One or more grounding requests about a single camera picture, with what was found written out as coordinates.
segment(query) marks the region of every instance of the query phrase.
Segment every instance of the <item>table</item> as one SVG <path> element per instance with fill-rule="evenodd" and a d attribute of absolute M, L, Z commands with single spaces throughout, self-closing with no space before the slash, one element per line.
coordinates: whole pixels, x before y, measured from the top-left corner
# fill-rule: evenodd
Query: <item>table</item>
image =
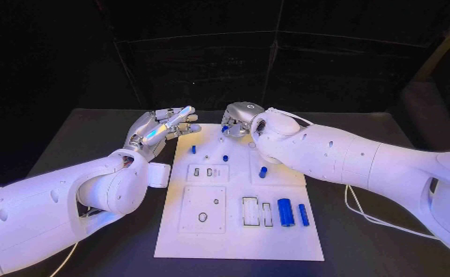
<path fill-rule="evenodd" d="M 35 176 L 106 157 L 120 149 L 145 111 L 75 109 L 31 171 Z M 199 123 L 220 123 L 224 111 L 199 111 Z M 388 113 L 298 113 L 381 142 L 411 147 Z M 176 139 L 155 162 L 173 164 Z M 345 206 L 345 186 L 308 177 L 325 262 L 153 258 L 166 189 L 149 189 L 139 209 L 81 241 L 58 276 L 448 276 L 443 243 L 375 225 Z M 358 189 L 365 212 L 417 231 L 424 226 L 390 199 Z M 68 251 L 8 276 L 49 276 Z"/>

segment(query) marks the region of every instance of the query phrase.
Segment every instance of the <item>wire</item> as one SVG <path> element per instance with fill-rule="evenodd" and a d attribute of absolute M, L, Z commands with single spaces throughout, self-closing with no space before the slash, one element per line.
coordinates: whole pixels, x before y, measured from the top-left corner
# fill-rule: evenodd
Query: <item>wire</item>
<path fill-rule="evenodd" d="M 65 265 L 65 263 L 67 263 L 67 261 L 68 261 L 71 255 L 73 255 L 73 253 L 74 253 L 74 251 L 75 251 L 77 245 L 78 245 L 78 243 L 74 245 L 73 251 L 71 251 L 71 253 L 68 254 L 68 257 L 65 258 L 64 263 L 60 265 L 57 271 L 52 273 L 52 275 L 49 275 L 49 277 L 54 277 L 54 276 L 57 275 L 57 273 L 60 272 L 60 270 L 62 269 L 62 267 L 64 267 L 64 265 Z"/>
<path fill-rule="evenodd" d="M 286 112 L 286 111 L 283 111 L 283 110 L 279 110 L 279 109 L 276 109 L 276 108 L 269 108 L 267 110 L 274 111 L 274 112 L 279 112 L 279 113 L 283 113 L 283 114 L 286 114 L 287 116 L 290 116 L 290 117 L 293 117 L 293 118 L 296 118 L 296 119 L 300 119 L 300 120 L 302 120 L 303 122 L 306 122 L 309 125 L 315 125 L 309 120 L 300 118 L 298 115 L 295 115 L 295 114 L 292 114 L 292 113 L 289 113 L 289 112 Z"/>
<path fill-rule="evenodd" d="M 349 206 L 349 203 L 348 203 L 348 189 L 352 191 L 352 195 L 354 195 L 354 199 L 355 199 L 357 204 L 358 204 L 360 211 L 357 211 L 357 210 Z M 373 223 L 375 223 L 375 224 L 378 224 L 378 225 L 384 225 L 384 226 L 397 228 L 398 230 L 403 230 L 403 231 L 406 231 L 407 233 L 413 233 L 414 235 L 423 236 L 423 237 L 426 237 L 426 238 L 432 238 L 432 239 L 440 240 L 440 239 L 439 239 L 436 236 L 433 236 L 433 235 L 427 235 L 427 234 L 424 234 L 424 233 L 419 233 L 417 231 L 409 230 L 409 229 L 406 229 L 406 228 L 403 228 L 403 227 L 400 227 L 400 226 L 397 226 L 397 225 L 393 225 L 391 223 L 388 223 L 388 222 L 380 220 L 377 217 L 373 217 L 371 215 L 367 215 L 367 214 L 364 213 L 364 208 L 361 207 L 361 204 L 360 204 L 360 201 L 358 201 L 358 198 L 357 198 L 357 194 L 355 194 L 355 191 L 354 191 L 354 188 L 352 188 L 351 185 L 345 185 L 345 204 L 347 204 L 347 207 L 348 207 L 354 212 L 357 212 L 358 214 L 361 214 L 370 222 L 373 222 Z"/>

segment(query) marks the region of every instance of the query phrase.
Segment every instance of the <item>blue cylinder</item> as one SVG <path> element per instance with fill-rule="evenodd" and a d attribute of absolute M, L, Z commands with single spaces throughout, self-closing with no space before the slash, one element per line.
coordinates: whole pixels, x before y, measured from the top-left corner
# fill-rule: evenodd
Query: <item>blue cylinder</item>
<path fill-rule="evenodd" d="M 293 221 L 293 207 L 292 201 L 289 199 L 279 199 L 279 212 L 280 212 L 280 221 L 283 227 L 290 227 L 296 225 Z"/>
<path fill-rule="evenodd" d="M 305 209 L 305 204 L 299 204 L 299 208 L 300 208 L 303 226 L 309 226 L 311 222 L 308 220 L 308 210 Z"/>
<path fill-rule="evenodd" d="M 266 178 L 266 174 L 267 174 L 267 167 L 263 166 L 261 171 L 260 171 L 260 178 Z"/>

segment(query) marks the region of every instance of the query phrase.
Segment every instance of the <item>white board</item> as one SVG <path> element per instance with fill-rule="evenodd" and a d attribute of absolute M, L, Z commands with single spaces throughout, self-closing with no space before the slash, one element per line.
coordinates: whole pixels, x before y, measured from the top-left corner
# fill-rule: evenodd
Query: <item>white board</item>
<path fill-rule="evenodd" d="M 155 257 L 323 261 L 303 174 L 263 160 L 250 135 L 236 139 L 223 135 L 220 124 L 201 126 L 199 133 L 178 140 Z M 210 166 L 225 173 L 218 175 L 217 170 L 205 176 Z M 260 166 L 269 168 L 264 179 L 259 177 Z M 244 197 L 257 198 L 259 211 L 253 200 L 250 209 L 259 213 L 260 226 L 244 226 Z M 280 223 L 282 198 L 289 198 L 293 206 L 292 227 L 282 227 Z M 263 209 L 267 204 L 272 226 L 264 225 L 270 217 Z M 308 227 L 299 204 L 308 210 Z"/>

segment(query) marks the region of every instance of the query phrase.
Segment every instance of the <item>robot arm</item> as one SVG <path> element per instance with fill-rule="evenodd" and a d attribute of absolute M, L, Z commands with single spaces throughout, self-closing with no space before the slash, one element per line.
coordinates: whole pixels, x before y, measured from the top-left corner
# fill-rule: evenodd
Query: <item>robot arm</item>
<path fill-rule="evenodd" d="M 251 134 L 260 155 L 308 176 L 354 185 L 398 202 L 450 247 L 450 152 L 391 146 L 334 127 L 303 127 L 295 115 L 234 103 L 223 119 L 225 135 Z M 439 180 L 430 192 L 433 178 Z"/>
<path fill-rule="evenodd" d="M 132 213 L 171 166 L 149 163 L 166 139 L 198 132 L 195 109 L 146 112 L 109 157 L 0 188 L 0 275 L 41 262 Z M 93 207 L 80 211 L 78 203 Z"/>

